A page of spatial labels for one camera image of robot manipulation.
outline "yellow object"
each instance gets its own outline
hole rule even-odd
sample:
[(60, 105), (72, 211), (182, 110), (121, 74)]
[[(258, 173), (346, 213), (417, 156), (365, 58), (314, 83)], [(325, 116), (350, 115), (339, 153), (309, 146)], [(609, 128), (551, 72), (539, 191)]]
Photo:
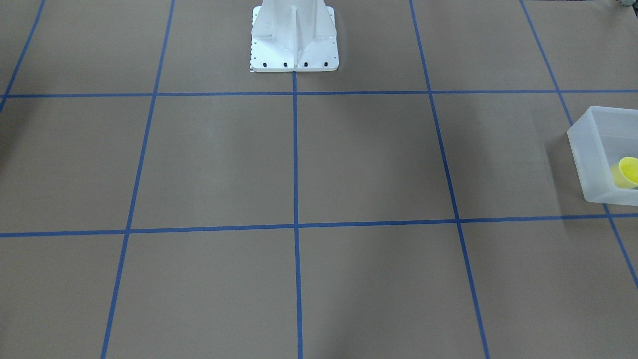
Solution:
[(623, 158), (611, 167), (611, 176), (617, 187), (627, 189), (638, 187), (638, 158)]

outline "metal bracket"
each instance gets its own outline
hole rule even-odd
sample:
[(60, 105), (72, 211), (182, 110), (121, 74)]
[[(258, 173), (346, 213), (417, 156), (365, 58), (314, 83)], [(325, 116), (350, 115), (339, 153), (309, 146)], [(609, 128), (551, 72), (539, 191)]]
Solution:
[(323, 0), (263, 0), (253, 9), (252, 37), (251, 71), (317, 72), (339, 67), (334, 9)]

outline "translucent container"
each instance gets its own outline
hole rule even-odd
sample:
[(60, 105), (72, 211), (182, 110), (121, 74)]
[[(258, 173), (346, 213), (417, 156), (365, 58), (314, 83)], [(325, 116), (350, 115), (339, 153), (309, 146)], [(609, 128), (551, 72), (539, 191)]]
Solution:
[(614, 184), (611, 169), (638, 157), (638, 110), (591, 106), (567, 131), (588, 202), (638, 206), (638, 189)]

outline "vertical blue line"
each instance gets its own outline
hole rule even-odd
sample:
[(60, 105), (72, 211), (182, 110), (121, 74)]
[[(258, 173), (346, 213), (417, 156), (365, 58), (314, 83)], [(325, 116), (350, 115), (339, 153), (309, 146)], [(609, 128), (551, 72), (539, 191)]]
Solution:
[(301, 307), (301, 263), (299, 254), (299, 177), (297, 152), (297, 72), (292, 73), (293, 122), (293, 216), (295, 220), (295, 278), (297, 289), (297, 358), (304, 357), (303, 316)]
[(417, 37), (417, 43), (419, 45), (419, 54), (421, 56), (421, 64), (423, 66), (423, 74), (424, 77), (426, 79), (426, 86), (427, 86), (427, 94), (429, 96), (430, 99), (430, 106), (432, 108), (432, 117), (434, 119), (434, 126), (436, 128), (436, 136), (438, 138), (438, 142), (439, 142), (439, 150), (441, 151), (441, 158), (443, 160), (443, 168), (445, 169), (445, 177), (447, 179), (447, 186), (448, 186), (448, 190), (450, 192), (450, 200), (452, 201), (452, 209), (454, 210), (454, 218), (456, 220), (456, 229), (458, 231), (459, 234), (459, 241), (461, 242), (461, 250), (463, 251), (463, 261), (465, 262), (465, 270), (467, 271), (467, 275), (468, 275), (468, 282), (470, 284), (470, 292), (472, 295), (472, 301), (474, 303), (474, 311), (476, 313), (476, 317), (477, 317), (477, 324), (478, 324), (478, 330), (480, 332), (480, 336), (481, 336), (481, 341), (483, 343), (483, 352), (485, 354), (485, 358), (489, 359), (490, 355), (489, 355), (489, 347), (487, 345), (487, 337), (485, 335), (485, 330), (484, 330), (484, 326), (483, 326), (483, 319), (480, 313), (480, 307), (479, 307), (479, 299), (478, 296), (476, 294), (476, 289), (474, 286), (474, 276), (472, 275), (472, 268), (470, 265), (470, 257), (468, 255), (468, 250), (467, 247), (465, 245), (465, 236), (463, 234), (463, 227), (461, 225), (461, 218), (459, 216), (459, 210), (458, 210), (458, 206), (456, 203), (456, 196), (454, 195), (454, 187), (452, 186), (452, 178), (450, 177), (450, 169), (447, 163), (447, 157), (445, 155), (445, 146), (443, 145), (443, 136), (441, 135), (441, 127), (439, 125), (439, 121), (438, 121), (438, 115), (436, 113), (436, 106), (434, 104), (434, 96), (432, 94), (432, 87), (430, 84), (430, 77), (427, 73), (427, 63), (426, 63), (426, 57), (423, 51), (423, 44), (421, 42), (421, 35), (419, 32), (419, 25), (417, 23), (417, 15), (414, 11), (414, 2), (413, 0), (410, 0), (410, 11), (412, 12), (412, 22), (414, 24), (414, 31)]
[(15, 77), (18, 75), (18, 71), (20, 70), (20, 65), (22, 65), (22, 60), (24, 60), (24, 55), (27, 53), (27, 49), (29, 48), (29, 44), (31, 43), (31, 39), (33, 38), (33, 34), (36, 32), (36, 27), (38, 27), (38, 22), (40, 21), (40, 15), (42, 15), (42, 9), (44, 9), (44, 3), (47, 0), (42, 0), (40, 2), (40, 7), (38, 8), (38, 12), (36, 14), (35, 20), (33, 20), (33, 25), (31, 26), (31, 31), (29, 32), (29, 36), (27, 36), (27, 41), (24, 43), (24, 47), (22, 48), (22, 52), (20, 53), (20, 57), (18, 57), (18, 63), (15, 64), (15, 68), (13, 69), (13, 74), (11, 75), (11, 79), (9, 80), (9, 84), (6, 87), (6, 91), (4, 92), (4, 96), (0, 101), (0, 112), (4, 108), (4, 104), (6, 103), (7, 96), (11, 92), (11, 88), (13, 87), (13, 83), (15, 82)]
[(164, 55), (166, 53), (166, 47), (168, 44), (168, 34), (170, 32), (170, 23), (173, 19), (173, 10), (175, 9), (175, 0), (170, 2), (170, 10), (168, 11), (168, 19), (166, 24), (166, 30), (164, 33), (164, 42), (162, 43), (161, 53), (159, 55), (159, 64), (157, 74), (155, 76), (155, 85), (153, 87), (153, 94), (151, 96), (151, 104), (149, 106), (149, 115), (146, 119), (146, 128), (144, 129), (144, 139), (142, 141), (142, 149), (140, 151), (140, 160), (137, 164), (137, 173), (135, 175), (135, 184), (133, 186), (133, 193), (131, 195), (131, 205), (128, 210), (128, 217), (126, 220), (126, 230), (124, 233), (124, 239), (122, 241), (122, 250), (120, 252), (119, 263), (117, 264), (117, 274), (115, 276), (115, 284), (113, 287), (113, 295), (111, 297), (111, 306), (108, 311), (107, 327), (104, 333), (104, 342), (102, 343), (102, 351), (100, 358), (106, 359), (108, 342), (110, 340), (111, 328), (113, 326), (113, 318), (115, 316), (115, 306), (117, 305), (117, 295), (119, 294), (119, 285), (122, 279), (122, 270), (124, 269), (124, 261), (126, 259), (126, 249), (128, 247), (128, 238), (131, 231), (131, 224), (133, 223), (133, 212), (135, 211), (135, 202), (137, 200), (137, 191), (140, 186), (140, 178), (142, 177), (142, 167), (144, 166), (144, 157), (146, 154), (146, 146), (149, 140), (149, 132), (151, 131), (151, 121), (153, 112), (155, 109), (155, 100), (157, 99), (158, 88), (160, 86), (161, 69), (164, 62)]
[(549, 71), (549, 76), (552, 78), (552, 82), (554, 83), (554, 88), (556, 88), (556, 92), (558, 93), (558, 98), (560, 98), (560, 103), (563, 105), (563, 110), (565, 111), (565, 114), (567, 115), (567, 120), (569, 121), (570, 125), (573, 125), (574, 122), (572, 121), (572, 117), (569, 114), (569, 111), (567, 110), (567, 104), (565, 103), (565, 99), (563, 98), (563, 93), (560, 91), (560, 88), (558, 87), (558, 82), (556, 81), (556, 77), (554, 76), (554, 71), (552, 71), (552, 66), (549, 65), (549, 60), (547, 59), (547, 56), (545, 55), (545, 50), (543, 49), (543, 46), (541, 46), (540, 44), (540, 39), (538, 38), (538, 34), (536, 32), (536, 29), (534, 28), (534, 24), (531, 21), (530, 13), (527, 11), (527, 7), (525, 7), (524, 1), (519, 0), (519, 2), (521, 3), (521, 6), (523, 7), (523, 12), (525, 13), (527, 22), (530, 24), (531, 33), (534, 35), (534, 39), (536, 40), (536, 45), (538, 46), (538, 49), (540, 50), (540, 54), (543, 56), (543, 60), (545, 61), (545, 66), (547, 67), (547, 71)]
[[(531, 32), (534, 34), (534, 39), (536, 39), (536, 44), (538, 45), (538, 49), (540, 50), (541, 55), (543, 55), (543, 59), (545, 60), (545, 65), (547, 65), (547, 71), (549, 71), (549, 75), (551, 76), (552, 81), (554, 82), (554, 86), (556, 87), (556, 92), (558, 93), (558, 96), (560, 97), (560, 101), (563, 104), (563, 109), (565, 110), (565, 114), (567, 115), (567, 121), (569, 121), (570, 125), (573, 125), (574, 122), (572, 121), (572, 116), (570, 115), (569, 110), (567, 109), (567, 105), (565, 105), (565, 100), (563, 99), (563, 93), (560, 87), (558, 86), (558, 82), (556, 82), (556, 78), (554, 77), (554, 72), (552, 71), (552, 68), (549, 65), (547, 56), (545, 56), (545, 50), (543, 50), (543, 46), (540, 44), (540, 38), (538, 37), (536, 29), (534, 28), (534, 23), (531, 21), (530, 13), (527, 11), (527, 7), (525, 7), (525, 2), (523, 0), (519, 0), (519, 2), (521, 3), (521, 7), (523, 7), (523, 12), (525, 13), (527, 22), (530, 24), (530, 29), (531, 29)], [(625, 245), (623, 244), (623, 240), (620, 237), (620, 233), (618, 232), (618, 229), (616, 228), (616, 224), (614, 223), (614, 217), (609, 212), (609, 208), (607, 207), (606, 204), (603, 204), (603, 208), (605, 209), (605, 213), (607, 214), (607, 218), (609, 219), (609, 224), (611, 225), (611, 229), (614, 232), (614, 235), (616, 236), (616, 241), (618, 242), (618, 246), (620, 247), (620, 250), (623, 253), (623, 256), (625, 257), (625, 262), (627, 263), (629, 272), (631, 273), (631, 276), (634, 279), (634, 284), (636, 285), (636, 287), (638, 287), (638, 278), (636, 277), (634, 266), (632, 265), (631, 259), (629, 258), (627, 251), (625, 250)]]

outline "square tile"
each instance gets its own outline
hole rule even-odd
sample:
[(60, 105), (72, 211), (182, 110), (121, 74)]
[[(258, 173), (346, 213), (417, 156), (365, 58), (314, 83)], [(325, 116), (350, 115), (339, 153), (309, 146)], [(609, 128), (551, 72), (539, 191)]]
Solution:
[(0, 241), (1, 358), (97, 358), (122, 236)]
[(615, 0), (525, 1), (561, 89), (636, 89), (634, 11)]
[[(590, 106), (619, 107), (621, 109), (638, 109), (637, 93), (564, 93), (563, 98), (576, 122)], [(636, 206), (608, 205), (611, 213), (638, 213)]]
[(416, 0), (432, 89), (554, 89), (518, 1)]
[(634, 271), (638, 270), (638, 218), (614, 218), (614, 224), (623, 241)]
[(291, 73), (250, 72), (251, 21), (260, 4), (177, 1), (159, 90), (292, 91)]
[(304, 358), (481, 358), (455, 225), (302, 229)]
[(291, 96), (157, 99), (134, 227), (292, 222)]
[(426, 89), (408, 1), (325, 3), (334, 8), (339, 70), (300, 73), (299, 91)]
[(108, 357), (296, 358), (292, 230), (132, 235)]
[(11, 93), (152, 92), (170, 1), (45, 4)]
[(427, 95), (300, 96), (299, 220), (454, 218)]
[(558, 95), (436, 95), (463, 218), (604, 213), (586, 202)]
[(609, 222), (464, 225), (492, 358), (634, 358), (636, 288)]
[(6, 0), (0, 8), (0, 93), (9, 85), (40, 0)]
[(148, 98), (11, 98), (0, 114), (0, 232), (126, 227)]

